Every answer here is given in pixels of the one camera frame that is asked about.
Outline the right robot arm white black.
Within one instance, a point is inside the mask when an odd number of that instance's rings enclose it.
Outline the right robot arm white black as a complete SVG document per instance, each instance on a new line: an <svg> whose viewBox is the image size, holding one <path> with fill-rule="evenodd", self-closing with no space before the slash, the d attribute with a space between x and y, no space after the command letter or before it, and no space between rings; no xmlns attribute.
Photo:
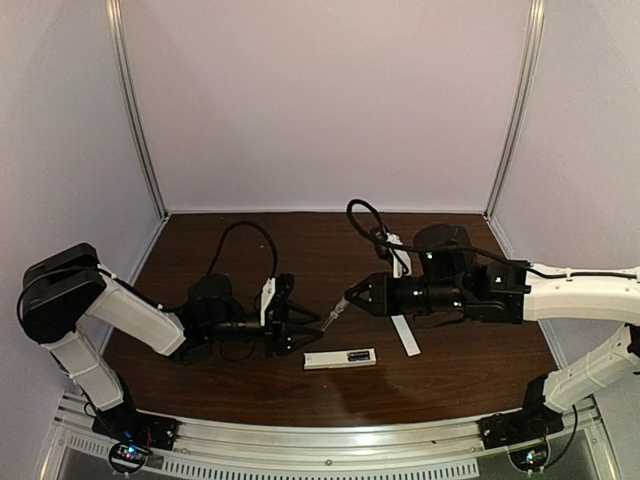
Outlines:
<svg viewBox="0 0 640 480"><path fill-rule="evenodd" d="M577 401L639 368L639 270L556 268L483 251L467 231L436 224L415 234L422 272L374 273L345 291L345 299L376 317L460 312L485 323L547 320L619 323L615 334L566 368L530 382L523 411L559 415Z"/></svg>

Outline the clear handle screwdriver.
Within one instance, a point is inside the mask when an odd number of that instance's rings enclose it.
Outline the clear handle screwdriver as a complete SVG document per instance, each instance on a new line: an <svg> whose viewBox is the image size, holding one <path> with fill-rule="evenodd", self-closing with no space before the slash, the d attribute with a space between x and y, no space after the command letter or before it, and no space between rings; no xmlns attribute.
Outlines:
<svg viewBox="0 0 640 480"><path fill-rule="evenodd" d="M321 327L321 331L325 332L341 315L341 313L348 307L349 302L342 297L330 311L328 317Z"/></svg>

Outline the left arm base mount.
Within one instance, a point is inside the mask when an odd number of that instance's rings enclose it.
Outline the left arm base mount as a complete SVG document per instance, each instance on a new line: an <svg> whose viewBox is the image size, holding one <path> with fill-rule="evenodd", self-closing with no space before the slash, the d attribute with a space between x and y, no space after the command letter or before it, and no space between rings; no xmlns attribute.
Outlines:
<svg viewBox="0 0 640 480"><path fill-rule="evenodd" d="M92 431L152 451L171 451L178 426L175 418L139 411L125 390L122 403L105 411L95 410Z"/></svg>

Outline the white remote control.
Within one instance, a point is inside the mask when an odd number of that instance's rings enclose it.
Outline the white remote control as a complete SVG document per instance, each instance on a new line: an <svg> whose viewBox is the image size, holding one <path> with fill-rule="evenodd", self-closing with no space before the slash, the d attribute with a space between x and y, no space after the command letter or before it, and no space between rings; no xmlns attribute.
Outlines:
<svg viewBox="0 0 640 480"><path fill-rule="evenodd" d="M371 360L368 362L350 363L347 360L347 353L354 351L369 351ZM377 364L376 352L373 348L344 350L344 351L326 351L312 352L304 354L304 370L325 370L325 369L343 369L364 366L374 366Z"/></svg>

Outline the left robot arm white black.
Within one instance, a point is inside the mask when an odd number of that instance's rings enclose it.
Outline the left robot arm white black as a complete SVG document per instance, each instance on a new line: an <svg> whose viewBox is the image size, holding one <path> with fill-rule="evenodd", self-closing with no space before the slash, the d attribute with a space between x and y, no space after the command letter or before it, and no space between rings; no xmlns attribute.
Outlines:
<svg viewBox="0 0 640 480"><path fill-rule="evenodd" d="M179 365L197 363L217 340L261 342L268 357L286 356L322 338L319 314L290 298L294 277L270 277L257 311L235 299L229 278L208 273L186 302L164 307L103 266L95 248L74 245L29 267L17 301L25 334L49 351L101 412L125 402L125 384L81 329L93 318Z"/></svg>

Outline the white battery cover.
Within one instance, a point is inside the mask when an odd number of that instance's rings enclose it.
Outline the white battery cover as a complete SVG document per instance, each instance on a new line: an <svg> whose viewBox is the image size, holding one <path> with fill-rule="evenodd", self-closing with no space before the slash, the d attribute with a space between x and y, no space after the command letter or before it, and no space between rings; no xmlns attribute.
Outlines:
<svg viewBox="0 0 640 480"><path fill-rule="evenodd" d="M391 321L395 327L400 342L408 357L414 357L421 354L421 349L409 327L406 318L403 315L395 315L391 317Z"/></svg>

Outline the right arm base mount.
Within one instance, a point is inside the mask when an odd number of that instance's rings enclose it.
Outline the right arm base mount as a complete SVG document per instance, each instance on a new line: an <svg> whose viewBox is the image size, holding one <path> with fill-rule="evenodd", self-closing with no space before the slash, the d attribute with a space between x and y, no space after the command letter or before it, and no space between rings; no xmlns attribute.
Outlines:
<svg viewBox="0 0 640 480"><path fill-rule="evenodd" d="M527 387L519 410L486 416L477 424L486 450L543 439L564 428L562 414L544 405L541 383Z"/></svg>

